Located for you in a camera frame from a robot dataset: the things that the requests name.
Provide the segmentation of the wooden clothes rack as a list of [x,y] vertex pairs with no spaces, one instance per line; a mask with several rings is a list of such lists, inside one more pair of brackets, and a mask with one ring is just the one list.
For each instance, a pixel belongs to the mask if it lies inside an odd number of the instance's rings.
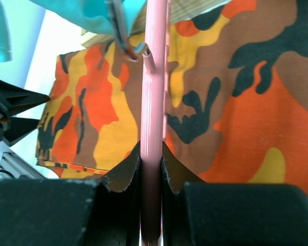
[[227,3],[229,1],[147,1],[131,25],[131,34],[149,35],[149,28],[154,28],[165,36],[169,24],[211,13]]

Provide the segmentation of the pink plastic hanger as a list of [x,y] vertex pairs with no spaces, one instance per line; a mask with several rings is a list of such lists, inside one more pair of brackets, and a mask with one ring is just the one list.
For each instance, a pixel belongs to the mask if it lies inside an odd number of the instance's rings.
[[161,184],[165,81],[165,36],[145,33],[153,60],[144,59],[141,103],[141,235],[142,245],[160,245]]

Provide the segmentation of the aluminium front rail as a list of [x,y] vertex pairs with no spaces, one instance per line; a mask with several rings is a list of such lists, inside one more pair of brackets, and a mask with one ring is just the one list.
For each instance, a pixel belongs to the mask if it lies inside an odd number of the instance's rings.
[[0,179],[49,179],[48,173],[39,170],[25,162],[17,154],[4,152],[0,160]]

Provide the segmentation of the teal t-shirt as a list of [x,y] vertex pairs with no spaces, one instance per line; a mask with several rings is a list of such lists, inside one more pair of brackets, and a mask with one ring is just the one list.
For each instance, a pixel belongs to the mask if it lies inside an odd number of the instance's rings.
[[[146,1],[121,1],[127,19],[127,33],[131,35],[131,25],[136,21]],[[112,35],[106,1],[33,1],[46,10],[95,34]],[[0,2],[0,62],[11,60],[8,25],[3,5]]]

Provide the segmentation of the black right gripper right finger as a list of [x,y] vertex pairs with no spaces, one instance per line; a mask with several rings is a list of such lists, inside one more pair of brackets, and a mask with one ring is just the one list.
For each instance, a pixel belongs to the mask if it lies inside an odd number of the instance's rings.
[[183,190],[186,182],[204,181],[178,161],[165,142],[162,143],[161,192],[164,245],[192,245],[187,201]]

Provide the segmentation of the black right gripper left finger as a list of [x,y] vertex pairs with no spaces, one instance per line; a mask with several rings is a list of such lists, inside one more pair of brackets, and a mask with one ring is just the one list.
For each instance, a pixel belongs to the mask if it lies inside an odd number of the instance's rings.
[[99,179],[87,225],[87,245],[138,245],[141,203],[140,143]]

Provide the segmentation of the orange camouflage trousers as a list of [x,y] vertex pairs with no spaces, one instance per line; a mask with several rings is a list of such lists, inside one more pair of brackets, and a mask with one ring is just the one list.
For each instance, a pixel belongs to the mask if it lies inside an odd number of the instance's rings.
[[[140,138],[142,63],[114,42],[57,57],[37,164],[101,176]],[[308,1],[232,1],[170,25],[166,144],[206,182],[308,193]]]

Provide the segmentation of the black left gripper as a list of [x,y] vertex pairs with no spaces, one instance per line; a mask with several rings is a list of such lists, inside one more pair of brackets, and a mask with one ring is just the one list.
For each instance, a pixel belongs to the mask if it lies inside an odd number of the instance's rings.
[[0,80],[0,141],[11,147],[36,129],[38,119],[11,117],[50,101],[45,94]]

